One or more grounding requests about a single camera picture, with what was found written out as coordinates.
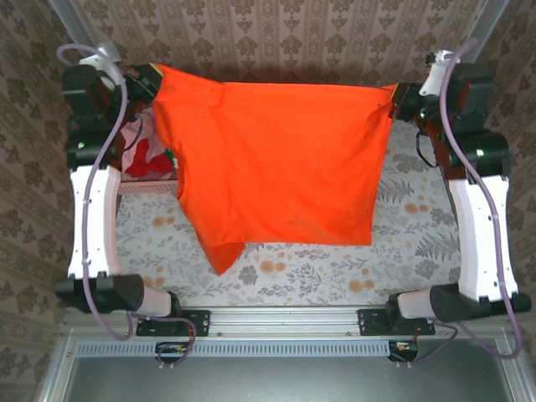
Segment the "aluminium mounting rail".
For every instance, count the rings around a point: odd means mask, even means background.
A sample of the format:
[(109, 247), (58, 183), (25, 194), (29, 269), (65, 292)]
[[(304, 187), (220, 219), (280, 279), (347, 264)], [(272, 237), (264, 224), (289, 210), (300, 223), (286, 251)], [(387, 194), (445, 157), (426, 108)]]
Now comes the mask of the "aluminium mounting rail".
[[(195, 307), (186, 309), (183, 313), (193, 313), (193, 310), (208, 310), (202, 314), (201, 330), (197, 337), (221, 339), (342, 339), (355, 337), (393, 338), (413, 337), (410, 335), (388, 334), (387, 330), (379, 331), (379, 335), (371, 333), (372, 318), (385, 321), (383, 308), (357, 307)], [(113, 312), (105, 315), (104, 320), (117, 332), (126, 333), (126, 318), (124, 313)], [(68, 308), (64, 317), (65, 328), (75, 332), (104, 334), (107, 332), (90, 314), (76, 312)], [(513, 330), (506, 317), (488, 317), (477, 319), (464, 324), (467, 329), (479, 338), (500, 338), (505, 336), (513, 339)]]

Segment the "orange t-shirt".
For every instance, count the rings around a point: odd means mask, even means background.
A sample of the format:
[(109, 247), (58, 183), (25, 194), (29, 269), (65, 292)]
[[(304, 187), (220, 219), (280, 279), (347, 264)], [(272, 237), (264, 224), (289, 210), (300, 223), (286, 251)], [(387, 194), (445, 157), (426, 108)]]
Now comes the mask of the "orange t-shirt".
[(163, 66), (152, 104), (178, 202), (224, 274), (249, 243), (361, 246), (393, 86), (218, 82)]

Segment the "aluminium frame post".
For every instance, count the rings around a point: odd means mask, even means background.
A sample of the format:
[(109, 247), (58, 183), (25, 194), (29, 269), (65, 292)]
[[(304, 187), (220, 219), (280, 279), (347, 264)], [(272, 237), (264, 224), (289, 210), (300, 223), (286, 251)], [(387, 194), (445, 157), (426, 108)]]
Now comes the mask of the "aluminium frame post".
[(89, 29), (84, 25), (71, 0), (48, 1), (75, 43), (89, 46), (95, 44), (95, 40), (91, 37)]
[(477, 19), (473, 24), (470, 39), (477, 39), (479, 44), (485, 44), (500, 17), (503, 15), (510, 0), (485, 0)]

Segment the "pink plastic basket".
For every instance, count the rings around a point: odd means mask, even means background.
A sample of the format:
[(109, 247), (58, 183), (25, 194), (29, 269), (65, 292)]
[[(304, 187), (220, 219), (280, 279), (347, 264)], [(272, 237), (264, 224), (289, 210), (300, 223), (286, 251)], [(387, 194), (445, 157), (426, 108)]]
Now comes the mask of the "pink plastic basket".
[[(160, 142), (157, 134), (156, 122), (154, 117), (156, 136), (149, 140), (152, 144), (158, 145), (162, 150), (167, 150)], [(177, 160), (174, 164), (174, 169), (171, 173), (149, 173), (140, 178), (134, 178), (125, 173), (122, 169), (121, 157), (125, 146), (125, 140), (122, 137), (121, 131), (116, 136), (116, 151), (119, 160), (119, 170), (121, 171), (120, 191), (123, 193), (169, 193), (177, 190)]]

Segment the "grey metal panel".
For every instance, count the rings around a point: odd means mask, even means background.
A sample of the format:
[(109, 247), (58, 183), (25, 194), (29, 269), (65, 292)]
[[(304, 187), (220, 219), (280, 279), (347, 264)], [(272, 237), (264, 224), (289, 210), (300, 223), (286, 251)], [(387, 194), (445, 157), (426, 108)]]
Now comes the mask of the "grey metal panel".
[(77, 358), (80, 341), (61, 338), (38, 402), (536, 402), (528, 360), (500, 360), (510, 339), (441, 329), (434, 336), (218, 341), (383, 340), (387, 357), (97, 357)]

